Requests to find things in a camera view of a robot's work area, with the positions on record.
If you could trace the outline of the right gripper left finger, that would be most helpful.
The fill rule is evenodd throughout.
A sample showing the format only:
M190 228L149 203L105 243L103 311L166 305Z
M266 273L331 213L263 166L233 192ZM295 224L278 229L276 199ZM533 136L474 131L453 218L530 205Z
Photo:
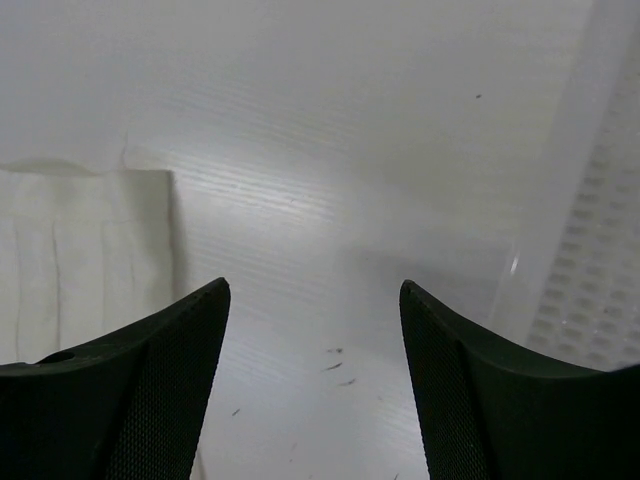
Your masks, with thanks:
M216 279L162 311L1 369L5 479L187 479L230 309Z

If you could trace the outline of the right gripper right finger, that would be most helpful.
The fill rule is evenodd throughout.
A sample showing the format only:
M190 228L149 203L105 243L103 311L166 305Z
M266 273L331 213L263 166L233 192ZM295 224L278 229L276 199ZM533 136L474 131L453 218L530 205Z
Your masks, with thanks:
M639 369L598 371L517 345L413 281L402 336L433 479L635 479Z

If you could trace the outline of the white pleated skirt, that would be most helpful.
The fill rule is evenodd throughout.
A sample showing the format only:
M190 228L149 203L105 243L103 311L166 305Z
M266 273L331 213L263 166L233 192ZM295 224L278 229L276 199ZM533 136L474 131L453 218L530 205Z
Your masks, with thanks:
M171 176L1 171L1 361L35 362L172 303Z

